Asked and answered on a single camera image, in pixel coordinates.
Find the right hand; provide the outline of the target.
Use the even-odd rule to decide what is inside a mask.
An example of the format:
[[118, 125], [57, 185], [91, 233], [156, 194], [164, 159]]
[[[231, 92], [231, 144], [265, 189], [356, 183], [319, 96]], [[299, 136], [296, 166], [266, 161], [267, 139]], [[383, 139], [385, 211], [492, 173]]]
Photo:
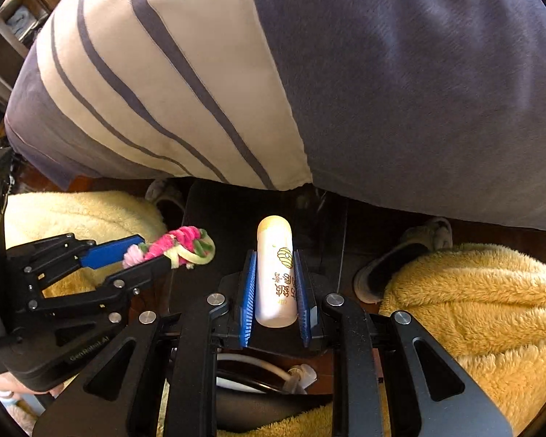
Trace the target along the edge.
[[44, 391], [33, 391], [32, 389], [27, 388], [11, 373], [0, 374], [0, 391], [18, 395], [44, 395]]

